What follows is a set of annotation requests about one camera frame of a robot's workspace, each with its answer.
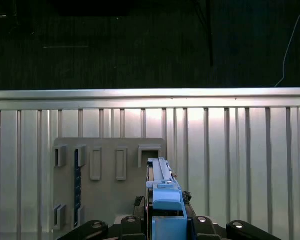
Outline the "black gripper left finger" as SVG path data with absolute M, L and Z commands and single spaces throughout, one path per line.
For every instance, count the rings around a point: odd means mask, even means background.
M 137 196 L 132 215 L 122 215 L 109 226 L 101 220 L 91 220 L 60 236 L 59 240 L 146 240 L 145 198 Z

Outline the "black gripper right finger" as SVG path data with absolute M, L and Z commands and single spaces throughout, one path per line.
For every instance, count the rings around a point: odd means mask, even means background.
M 221 227 L 210 217 L 196 215 L 190 204 L 191 193 L 182 193 L 187 219 L 188 240 L 275 240 L 275 236 L 242 220 L 234 220 Z

